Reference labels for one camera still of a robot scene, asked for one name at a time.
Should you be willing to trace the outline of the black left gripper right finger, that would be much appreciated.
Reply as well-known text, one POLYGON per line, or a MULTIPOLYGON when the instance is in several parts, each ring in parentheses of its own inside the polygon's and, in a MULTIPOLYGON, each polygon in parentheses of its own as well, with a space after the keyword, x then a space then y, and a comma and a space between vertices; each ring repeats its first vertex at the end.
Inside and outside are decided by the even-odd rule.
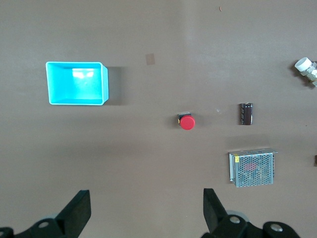
POLYGON ((203 213, 209 229, 204 238, 298 238, 297 232, 289 225, 269 221, 262 228, 254 226, 239 215, 229 215, 216 192, 204 189, 203 213))

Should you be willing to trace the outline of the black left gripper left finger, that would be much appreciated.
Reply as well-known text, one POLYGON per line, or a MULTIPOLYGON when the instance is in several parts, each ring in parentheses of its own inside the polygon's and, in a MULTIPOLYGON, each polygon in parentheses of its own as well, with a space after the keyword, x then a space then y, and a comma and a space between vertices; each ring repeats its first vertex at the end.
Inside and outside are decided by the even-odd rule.
POLYGON ((1 227, 2 238, 77 238, 91 217, 89 190, 79 191, 55 218, 37 221, 27 230, 15 234, 10 227, 1 227))

